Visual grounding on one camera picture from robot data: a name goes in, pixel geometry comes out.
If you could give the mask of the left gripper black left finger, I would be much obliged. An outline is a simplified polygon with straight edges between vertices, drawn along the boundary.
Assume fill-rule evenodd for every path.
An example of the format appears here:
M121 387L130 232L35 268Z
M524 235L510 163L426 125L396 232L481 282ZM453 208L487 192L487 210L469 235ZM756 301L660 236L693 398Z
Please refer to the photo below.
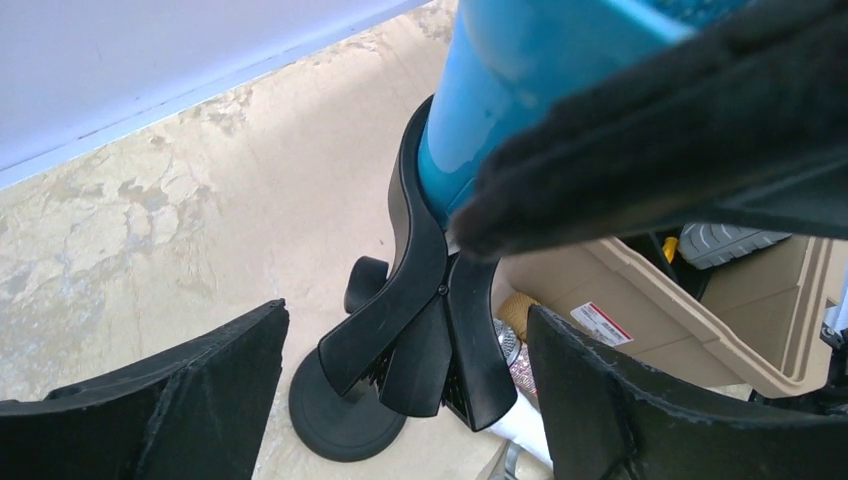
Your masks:
M289 327L269 301L123 368L1 404L5 479L248 479Z

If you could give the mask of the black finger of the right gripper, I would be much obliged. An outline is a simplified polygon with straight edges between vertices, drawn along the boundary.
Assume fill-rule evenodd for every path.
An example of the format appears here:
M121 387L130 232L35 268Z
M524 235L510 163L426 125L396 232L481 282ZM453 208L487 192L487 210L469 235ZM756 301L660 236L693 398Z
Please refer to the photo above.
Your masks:
M847 5L760 1L558 100L452 217L497 259L688 222L847 235Z

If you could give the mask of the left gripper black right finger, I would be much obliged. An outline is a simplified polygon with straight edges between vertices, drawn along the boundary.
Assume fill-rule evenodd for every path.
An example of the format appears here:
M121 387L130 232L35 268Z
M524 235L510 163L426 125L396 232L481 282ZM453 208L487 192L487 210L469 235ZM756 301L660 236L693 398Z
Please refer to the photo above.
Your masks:
M847 420L682 381L532 306L527 339L558 479L843 479Z

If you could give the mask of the white microphone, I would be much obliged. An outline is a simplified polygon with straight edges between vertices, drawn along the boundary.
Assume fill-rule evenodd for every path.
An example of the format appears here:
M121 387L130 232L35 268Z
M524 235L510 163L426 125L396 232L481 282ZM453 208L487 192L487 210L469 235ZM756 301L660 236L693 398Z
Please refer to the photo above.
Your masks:
M510 410L485 432L518 445L548 469L553 469L541 414L519 390Z

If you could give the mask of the glitter silver microphone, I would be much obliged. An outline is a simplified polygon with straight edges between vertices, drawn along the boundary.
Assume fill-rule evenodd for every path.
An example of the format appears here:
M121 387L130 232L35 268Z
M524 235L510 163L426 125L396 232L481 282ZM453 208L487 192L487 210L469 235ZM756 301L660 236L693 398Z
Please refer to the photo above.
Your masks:
M537 389L527 346L515 331L498 318L492 319L497 340L513 382L523 393L537 397Z

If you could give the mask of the black stand with clip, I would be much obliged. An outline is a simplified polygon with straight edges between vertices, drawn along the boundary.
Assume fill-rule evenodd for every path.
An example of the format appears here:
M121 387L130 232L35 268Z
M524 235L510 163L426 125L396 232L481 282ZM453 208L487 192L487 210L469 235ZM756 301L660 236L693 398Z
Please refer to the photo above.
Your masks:
M336 462L385 450L407 419L441 408L484 430L517 391L492 322L496 267L448 247L419 180L430 106L409 120L388 188L392 261L363 256L350 273L346 318L297 368L289 415L302 443Z

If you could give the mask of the blue microphone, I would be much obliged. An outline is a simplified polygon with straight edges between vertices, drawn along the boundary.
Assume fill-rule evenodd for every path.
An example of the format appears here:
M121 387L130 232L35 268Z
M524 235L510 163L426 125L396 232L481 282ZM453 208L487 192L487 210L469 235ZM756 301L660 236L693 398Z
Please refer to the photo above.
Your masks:
M467 201L481 160L590 86L719 21L741 1L465 0L419 149L441 225Z

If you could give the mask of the gold microphone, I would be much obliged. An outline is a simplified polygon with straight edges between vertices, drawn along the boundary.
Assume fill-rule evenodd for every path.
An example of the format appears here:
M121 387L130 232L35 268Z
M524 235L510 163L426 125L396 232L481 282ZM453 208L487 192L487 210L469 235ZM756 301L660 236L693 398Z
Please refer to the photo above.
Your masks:
M539 305L539 302L524 293L514 292L500 305L496 317L508 326L519 340L525 342L529 309L533 305Z

